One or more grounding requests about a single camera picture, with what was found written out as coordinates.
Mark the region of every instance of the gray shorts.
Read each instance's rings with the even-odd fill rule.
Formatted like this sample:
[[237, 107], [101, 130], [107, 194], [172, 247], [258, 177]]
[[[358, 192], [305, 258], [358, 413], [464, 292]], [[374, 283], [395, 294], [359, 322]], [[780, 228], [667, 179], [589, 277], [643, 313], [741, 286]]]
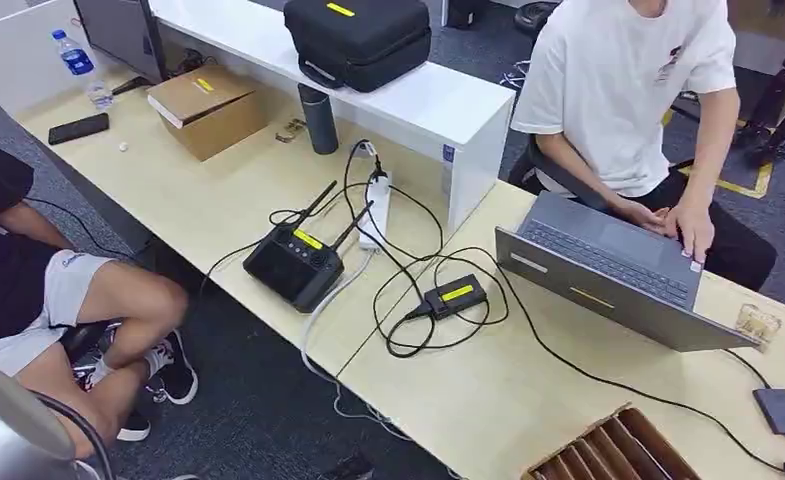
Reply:
[[67, 328], [77, 325], [77, 315], [95, 272], [112, 260], [87, 253], [62, 250], [45, 268], [44, 306], [21, 333], [0, 338], [0, 371], [15, 376], [58, 342]]

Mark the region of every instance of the white sock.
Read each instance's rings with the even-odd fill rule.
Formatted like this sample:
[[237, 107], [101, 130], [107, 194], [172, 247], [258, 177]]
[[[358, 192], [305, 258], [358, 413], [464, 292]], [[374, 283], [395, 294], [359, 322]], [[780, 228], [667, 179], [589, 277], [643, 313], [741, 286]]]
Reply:
[[145, 361], [148, 362], [148, 379], [150, 380], [156, 372], [166, 365], [171, 365], [173, 359], [170, 355], [170, 344], [168, 341], [163, 340], [158, 343], [154, 348], [145, 353]]
[[89, 377], [89, 388], [97, 385], [98, 382], [114, 371], [115, 369], [107, 366], [106, 362], [103, 361], [103, 357], [101, 357], [101, 359], [98, 360], [98, 363], [95, 364], [95, 371], [92, 372], [92, 375]]

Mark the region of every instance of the case handle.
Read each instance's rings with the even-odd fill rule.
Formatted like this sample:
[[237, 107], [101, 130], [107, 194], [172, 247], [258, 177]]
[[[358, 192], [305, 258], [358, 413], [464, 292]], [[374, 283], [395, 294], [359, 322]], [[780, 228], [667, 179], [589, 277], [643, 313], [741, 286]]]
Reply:
[[304, 75], [310, 77], [311, 80], [324, 85], [327, 88], [342, 88], [345, 85], [344, 80], [336, 79], [336, 77], [333, 75], [327, 73], [311, 62], [308, 62], [303, 55], [298, 55], [298, 66], [301, 68], [301, 72], [303, 72]]

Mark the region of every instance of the cardboard tray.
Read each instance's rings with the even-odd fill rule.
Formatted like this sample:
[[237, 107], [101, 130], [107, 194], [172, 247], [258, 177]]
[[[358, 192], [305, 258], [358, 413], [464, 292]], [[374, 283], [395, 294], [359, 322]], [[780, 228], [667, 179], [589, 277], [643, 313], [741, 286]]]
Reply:
[[530, 467], [521, 480], [700, 480], [648, 418], [627, 404]]

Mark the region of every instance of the white t-shirt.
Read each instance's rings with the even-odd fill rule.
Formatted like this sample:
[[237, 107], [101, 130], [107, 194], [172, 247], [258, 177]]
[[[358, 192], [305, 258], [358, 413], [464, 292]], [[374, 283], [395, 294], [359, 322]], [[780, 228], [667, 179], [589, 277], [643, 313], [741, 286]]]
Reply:
[[656, 188], [669, 168], [661, 121], [677, 95], [736, 86], [726, 1], [667, 3], [645, 18], [628, 0], [564, 0], [533, 49], [511, 128], [562, 132], [621, 195]]

